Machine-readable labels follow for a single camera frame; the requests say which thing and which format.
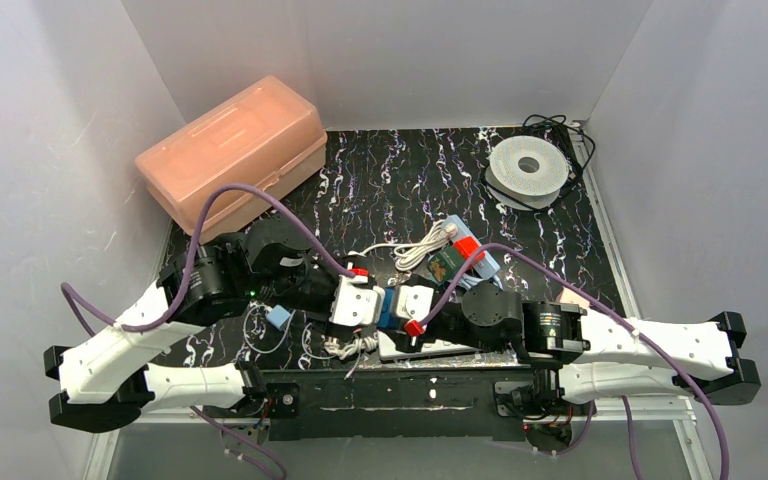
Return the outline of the blue cube adapter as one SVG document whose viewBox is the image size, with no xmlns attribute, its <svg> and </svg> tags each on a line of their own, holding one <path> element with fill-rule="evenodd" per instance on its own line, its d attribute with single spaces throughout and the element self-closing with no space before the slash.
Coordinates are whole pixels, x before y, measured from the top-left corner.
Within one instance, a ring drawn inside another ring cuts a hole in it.
<svg viewBox="0 0 768 480">
<path fill-rule="evenodd" d="M 401 291 L 400 287 L 387 288 L 380 308 L 377 320 L 377 328 L 381 330 L 399 330 L 402 327 L 402 319 L 397 315 L 397 301 Z"/>
</svg>

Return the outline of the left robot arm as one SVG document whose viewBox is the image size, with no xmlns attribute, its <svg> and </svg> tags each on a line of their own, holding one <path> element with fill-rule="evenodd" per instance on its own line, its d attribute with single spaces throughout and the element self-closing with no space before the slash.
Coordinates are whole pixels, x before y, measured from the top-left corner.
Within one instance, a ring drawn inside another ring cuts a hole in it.
<svg viewBox="0 0 768 480">
<path fill-rule="evenodd" d="M 142 297 L 111 326 L 74 347 L 44 353 L 45 373 L 60 389 L 48 401 L 52 424 L 104 433 L 160 409 L 211 406 L 238 411 L 269 399 L 251 361 L 218 367 L 164 367 L 157 356 L 223 320 L 238 318 L 256 300 L 277 310 L 325 317 L 338 276 L 311 258 L 299 222 L 257 221 L 198 246 L 189 277 L 187 257 L 170 261 Z"/>
</svg>

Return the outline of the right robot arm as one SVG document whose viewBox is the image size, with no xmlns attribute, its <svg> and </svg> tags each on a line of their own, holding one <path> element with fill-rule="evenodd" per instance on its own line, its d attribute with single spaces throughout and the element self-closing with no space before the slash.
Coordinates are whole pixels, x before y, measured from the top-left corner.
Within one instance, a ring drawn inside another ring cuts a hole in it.
<svg viewBox="0 0 768 480">
<path fill-rule="evenodd" d="M 531 385 L 511 397 L 517 405 L 662 394 L 745 405 L 761 387 L 756 363 L 739 354 L 747 331 L 735 312 L 695 324 L 616 322 L 593 309 L 526 301 L 482 283 L 410 331 L 483 351 L 512 349 L 533 372 Z"/>
</svg>

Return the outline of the large white power strip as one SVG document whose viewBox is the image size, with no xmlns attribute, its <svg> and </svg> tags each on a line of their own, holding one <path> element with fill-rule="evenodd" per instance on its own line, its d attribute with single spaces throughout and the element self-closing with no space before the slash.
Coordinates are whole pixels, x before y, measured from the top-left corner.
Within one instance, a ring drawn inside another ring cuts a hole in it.
<svg viewBox="0 0 768 480">
<path fill-rule="evenodd" d="M 377 352 L 383 363 L 417 363 L 422 365 L 460 365 L 482 361 L 480 350 L 436 340 L 425 343 L 403 343 L 405 337 L 397 332 L 379 330 Z"/>
</svg>

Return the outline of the light blue charger plug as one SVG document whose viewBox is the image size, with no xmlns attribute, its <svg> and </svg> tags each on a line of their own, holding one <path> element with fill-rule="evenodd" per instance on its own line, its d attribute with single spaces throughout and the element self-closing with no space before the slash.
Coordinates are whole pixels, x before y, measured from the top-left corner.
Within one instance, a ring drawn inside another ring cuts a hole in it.
<svg viewBox="0 0 768 480">
<path fill-rule="evenodd" d="M 280 331 L 285 331 L 287 329 L 292 317 L 293 313 L 281 305 L 271 307 L 265 315 L 266 321 Z"/>
</svg>

